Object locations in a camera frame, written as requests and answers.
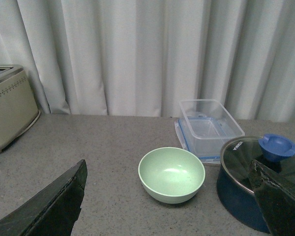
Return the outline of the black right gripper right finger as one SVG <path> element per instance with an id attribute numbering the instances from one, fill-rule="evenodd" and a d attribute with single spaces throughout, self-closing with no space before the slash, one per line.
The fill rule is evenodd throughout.
<path id="1" fill-rule="evenodd" d="M 263 219 L 273 236 L 295 236 L 295 184 L 253 160 L 249 181 Z"/>

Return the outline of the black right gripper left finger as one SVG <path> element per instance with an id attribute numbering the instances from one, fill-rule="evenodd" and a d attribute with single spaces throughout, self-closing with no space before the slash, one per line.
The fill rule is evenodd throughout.
<path id="1" fill-rule="evenodd" d="M 69 236 L 81 212 L 86 180 L 79 161 L 35 196 L 0 220 L 0 236 Z"/>

